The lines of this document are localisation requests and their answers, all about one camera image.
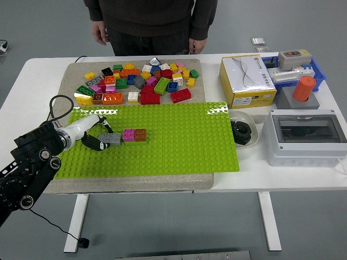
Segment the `person's left hand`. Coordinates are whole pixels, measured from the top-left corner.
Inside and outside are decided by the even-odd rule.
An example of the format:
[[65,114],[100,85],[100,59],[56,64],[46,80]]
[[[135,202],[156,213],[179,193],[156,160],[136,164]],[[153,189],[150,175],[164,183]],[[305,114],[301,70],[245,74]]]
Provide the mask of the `person's left hand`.
[[189,54],[200,54],[207,44],[207,39],[204,40],[194,40],[189,39]]

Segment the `person's right hand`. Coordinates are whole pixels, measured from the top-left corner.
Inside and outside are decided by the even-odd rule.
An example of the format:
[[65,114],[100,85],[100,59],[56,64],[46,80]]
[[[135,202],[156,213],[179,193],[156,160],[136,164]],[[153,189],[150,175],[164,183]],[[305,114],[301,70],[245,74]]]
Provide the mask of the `person's right hand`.
[[109,42],[108,32],[104,21],[92,21],[91,32],[94,40],[98,44],[105,46]]

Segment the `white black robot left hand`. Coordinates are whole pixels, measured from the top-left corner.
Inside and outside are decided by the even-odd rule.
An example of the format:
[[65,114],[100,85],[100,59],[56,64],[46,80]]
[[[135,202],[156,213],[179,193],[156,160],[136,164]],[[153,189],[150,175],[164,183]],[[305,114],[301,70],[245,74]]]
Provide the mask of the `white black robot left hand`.
[[96,124],[103,124],[109,133],[113,133],[113,130],[106,121],[106,118],[97,114],[89,115],[65,128],[62,128],[61,131],[64,130],[67,137],[65,151],[70,149],[77,140],[81,140],[85,133]]

